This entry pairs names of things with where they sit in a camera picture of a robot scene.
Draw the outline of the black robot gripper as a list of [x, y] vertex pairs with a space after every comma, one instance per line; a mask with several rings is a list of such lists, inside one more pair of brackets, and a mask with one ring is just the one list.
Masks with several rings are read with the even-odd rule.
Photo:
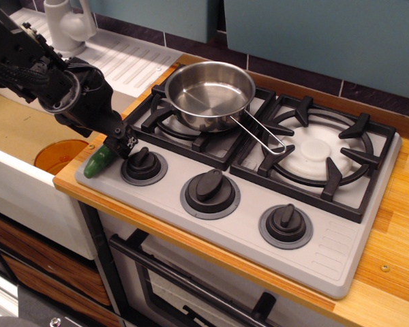
[[138, 144], [132, 128], [112, 109], [113, 89], [100, 69], [74, 57], [66, 72], [77, 78], [77, 98], [67, 108], [55, 114], [58, 123], [84, 137], [92, 132], [104, 134], [104, 146], [127, 159]]

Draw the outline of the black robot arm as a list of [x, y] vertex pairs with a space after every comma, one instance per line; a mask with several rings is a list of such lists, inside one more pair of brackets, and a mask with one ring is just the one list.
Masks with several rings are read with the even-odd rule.
[[111, 106], [113, 89], [100, 69], [63, 59], [29, 24], [17, 25], [0, 8], [0, 87], [53, 114], [58, 123], [84, 137], [104, 134], [105, 146], [126, 159], [138, 138]]

